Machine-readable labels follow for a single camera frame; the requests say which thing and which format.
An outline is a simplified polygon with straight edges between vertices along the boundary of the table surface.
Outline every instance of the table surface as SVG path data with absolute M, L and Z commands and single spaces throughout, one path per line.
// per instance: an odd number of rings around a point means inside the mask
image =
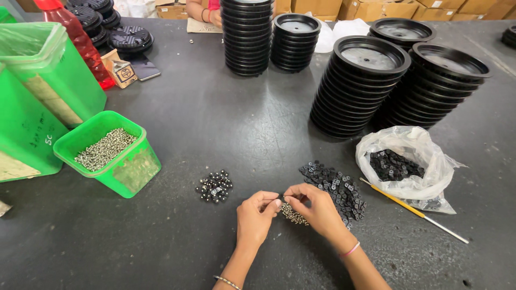
M 154 35 L 147 55 L 162 75 L 109 90 L 106 109 L 147 130 L 163 168 L 131 199 L 66 165 L 0 184 L 0 200 L 14 205 L 0 221 L 1 289 L 209 289 L 234 249 L 242 200 L 302 182 L 298 168 L 315 159 L 362 176 L 354 158 L 360 138 L 333 140 L 308 121 L 329 54 L 315 54 L 298 74 L 270 65 L 243 78 L 224 66 L 221 34 L 187 34 L 179 20 L 122 22 Z M 362 186 L 368 208 L 352 232 L 393 289 L 516 287 L 516 51 L 499 41 L 509 23 L 430 22 L 433 43 L 486 59 L 494 72 L 430 129 L 468 168 L 456 169 L 445 190 L 457 214 L 428 216 L 471 242 Z M 196 181 L 220 169 L 230 172 L 234 192 L 206 204 Z M 281 215 L 246 288 L 348 289 L 351 282 L 323 238 Z

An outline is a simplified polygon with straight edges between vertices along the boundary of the red bottle cap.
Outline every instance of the red bottle cap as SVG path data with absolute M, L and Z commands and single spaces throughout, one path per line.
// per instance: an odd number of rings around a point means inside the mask
M 63 3 L 59 0 L 34 0 L 36 6 L 41 10 L 53 10 L 57 8 L 63 8 Z

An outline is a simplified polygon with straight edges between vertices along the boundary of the green plastic container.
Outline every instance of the green plastic container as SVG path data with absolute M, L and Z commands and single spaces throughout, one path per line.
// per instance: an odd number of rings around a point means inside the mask
M 5 6 L 0 6 L 0 23 L 16 23 L 16 19 L 7 11 Z
M 2 63 L 0 90 L 0 182 L 59 172 L 52 147 L 68 129 Z
M 60 23 L 0 24 L 0 62 L 68 128 L 104 110 L 106 94 Z
M 75 162 L 79 152 L 117 128 L 124 128 L 138 139 L 101 170 L 91 172 Z M 161 169 L 145 129 L 113 111 L 98 113 L 61 137 L 54 145 L 54 154 L 82 175 L 97 179 L 125 198 L 138 193 Z

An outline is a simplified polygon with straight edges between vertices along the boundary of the screwdriver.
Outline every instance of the screwdriver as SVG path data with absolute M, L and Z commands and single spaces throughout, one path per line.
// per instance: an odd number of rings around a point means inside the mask
M 376 187 L 374 184 L 369 183 L 367 180 L 365 180 L 365 179 L 363 179 L 363 178 L 360 178 L 360 180 L 361 180 L 361 181 L 363 181 L 363 182 L 365 182 L 365 183 L 367 183 L 367 184 L 369 184 L 369 186 L 370 186 L 370 187 L 372 187 L 374 190 L 376 190 L 376 191 L 380 192 L 381 194 L 385 195 L 386 197 L 388 197 L 388 198 L 390 198 L 390 199 L 394 200 L 394 201 L 395 201 L 395 202 L 397 202 L 399 205 L 401 205 L 401 206 L 403 206 L 404 208 L 406 208 L 406 209 L 410 210 L 411 212 L 415 213 L 415 214 L 416 214 L 416 215 L 418 215 L 419 217 L 422 217 L 422 218 L 424 218 L 424 219 L 428 220 L 429 222 L 433 223 L 433 224 L 434 224 L 434 225 L 436 225 L 437 227 L 441 228 L 441 230 L 443 230 L 443 231 L 447 232 L 448 234 L 450 234 L 450 235 L 452 235 L 452 236 L 456 237 L 457 239 L 461 240 L 461 242 L 466 243 L 466 244 L 469 244 L 469 243 L 470 243 L 469 241 L 465 240 L 464 238 L 462 238 L 462 237 L 461 237 L 461 236 L 459 236 L 458 234 L 456 234 L 456 233 L 454 233 L 454 232 L 450 231 L 450 230 L 449 230 L 449 229 L 447 229 L 446 227 L 444 227 L 444 226 L 440 225 L 438 222 L 436 222 L 436 221 L 434 221 L 433 219 L 431 219 L 431 218 L 429 218 L 429 217 L 425 216 L 425 214 L 423 214 L 422 212 L 420 212 L 420 211 L 416 210 L 415 208 L 413 208 L 413 207 L 409 206 L 408 204 L 406 204 L 406 203 L 402 202 L 401 200 L 399 200 L 399 199 L 397 199 L 397 198 L 395 198 L 395 197 L 393 197 L 393 196 L 391 196 L 391 195 L 389 195 L 389 194 L 384 193 L 383 191 L 381 191 L 381 190 L 380 190 L 380 188 Z

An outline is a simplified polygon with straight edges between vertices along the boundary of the pink bracelet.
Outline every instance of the pink bracelet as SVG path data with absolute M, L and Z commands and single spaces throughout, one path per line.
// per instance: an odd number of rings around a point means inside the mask
M 358 244 L 356 244 L 356 246 L 354 246 L 354 247 L 351 249 L 351 251 L 349 251 L 349 252 L 347 252 L 347 253 L 345 253 L 345 254 L 340 254 L 339 256 L 340 256 L 341 258 L 344 258 L 345 256 L 347 256 L 347 255 L 349 255 L 349 254 L 353 253 L 353 252 L 358 248 L 358 246 L 360 246 L 360 242 L 358 242 Z

